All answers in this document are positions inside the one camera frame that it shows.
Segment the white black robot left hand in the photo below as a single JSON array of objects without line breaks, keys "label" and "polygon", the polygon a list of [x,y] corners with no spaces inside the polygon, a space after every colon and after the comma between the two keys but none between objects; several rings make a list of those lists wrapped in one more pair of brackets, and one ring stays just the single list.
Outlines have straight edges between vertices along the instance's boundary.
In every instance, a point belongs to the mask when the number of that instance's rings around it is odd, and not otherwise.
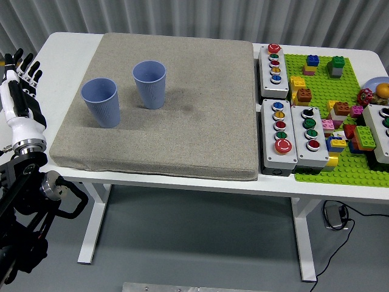
[{"label": "white black robot left hand", "polygon": [[46,146],[43,132],[47,127],[39,102],[36,87],[42,76],[40,62],[33,61],[33,54],[22,58],[19,48],[14,54],[5,54],[4,75],[1,82],[1,103],[7,125],[12,129],[12,145],[37,142]]}]

